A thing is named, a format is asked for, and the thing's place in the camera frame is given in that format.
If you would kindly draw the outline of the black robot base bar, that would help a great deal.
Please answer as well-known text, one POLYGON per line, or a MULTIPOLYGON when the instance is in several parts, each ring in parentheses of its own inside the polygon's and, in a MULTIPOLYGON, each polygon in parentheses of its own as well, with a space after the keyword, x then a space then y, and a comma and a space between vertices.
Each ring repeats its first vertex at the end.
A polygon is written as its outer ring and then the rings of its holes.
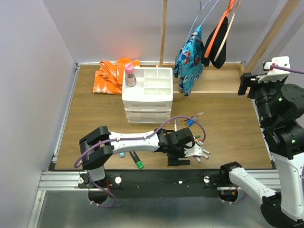
POLYGON ((240 187, 225 180, 219 169, 106 170, 97 180, 80 174, 78 186, 90 200, 123 198, 223 197, 236 201, 240 187))

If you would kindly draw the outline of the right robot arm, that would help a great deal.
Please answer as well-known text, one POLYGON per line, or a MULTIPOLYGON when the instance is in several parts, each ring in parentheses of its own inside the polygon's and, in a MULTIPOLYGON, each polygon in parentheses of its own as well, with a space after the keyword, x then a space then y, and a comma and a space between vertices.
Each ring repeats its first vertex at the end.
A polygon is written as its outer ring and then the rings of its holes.
POLYGON ((285 78, 261 81, 261 76, 244 73, 238 95, 249 90, 254 99, 264 139, 279 175, 280 192, 250 176, 237 162, 220 167, 218 180, 235 184, 260 206, 264 219, 276 228, 304 226, 304 129, 297 119, 304 114, 304 90, 286 84, 285 78))

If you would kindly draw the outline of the pink capped pen tube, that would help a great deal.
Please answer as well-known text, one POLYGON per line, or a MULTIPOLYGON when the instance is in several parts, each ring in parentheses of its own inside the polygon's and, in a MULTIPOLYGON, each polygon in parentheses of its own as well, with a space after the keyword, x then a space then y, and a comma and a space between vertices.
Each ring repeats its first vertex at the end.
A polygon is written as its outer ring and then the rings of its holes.
POLYGON ((124 72, 125 72, 125 81, 126 84, 130 87, 136 85, 136 78, 135 78, 135 69, 132 63, 127 63, 124 65, 124 72))

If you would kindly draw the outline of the white plastic drawer organizer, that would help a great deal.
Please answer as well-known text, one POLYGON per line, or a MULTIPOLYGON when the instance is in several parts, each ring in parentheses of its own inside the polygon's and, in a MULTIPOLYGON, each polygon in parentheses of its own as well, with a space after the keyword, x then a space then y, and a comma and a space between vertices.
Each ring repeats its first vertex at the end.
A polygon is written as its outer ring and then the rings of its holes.
POLYGON ((129 123, 161 124, 171 118, 173 75, 169 67, 136 67, 136 84, 123 75, 122 101, 129 123))

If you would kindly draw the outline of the black green highlighter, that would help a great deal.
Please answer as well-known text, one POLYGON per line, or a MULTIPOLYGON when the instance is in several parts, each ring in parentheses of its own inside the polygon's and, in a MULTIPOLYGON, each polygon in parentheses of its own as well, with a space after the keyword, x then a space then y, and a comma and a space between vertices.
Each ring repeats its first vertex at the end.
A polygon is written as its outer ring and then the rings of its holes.
POLYGON ((129 152, 138 169, 144 168, 144 165, 136 152, 129 152))

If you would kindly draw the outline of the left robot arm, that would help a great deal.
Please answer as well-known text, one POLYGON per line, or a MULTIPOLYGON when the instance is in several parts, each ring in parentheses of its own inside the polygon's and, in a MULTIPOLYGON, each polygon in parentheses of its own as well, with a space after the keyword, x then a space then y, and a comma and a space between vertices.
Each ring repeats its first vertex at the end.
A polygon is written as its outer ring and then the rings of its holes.
POLYGON ((162 152, 167 154, 168 166, 189 165, 179 158, 201 156, 189 128, 178 131, 158 128, 146 133, 115 133, 101 126, 79 140, 80 157, 74 167, 89 171, 89 182, 96 188, 105 183, 104 164, 122 152, 162 152))

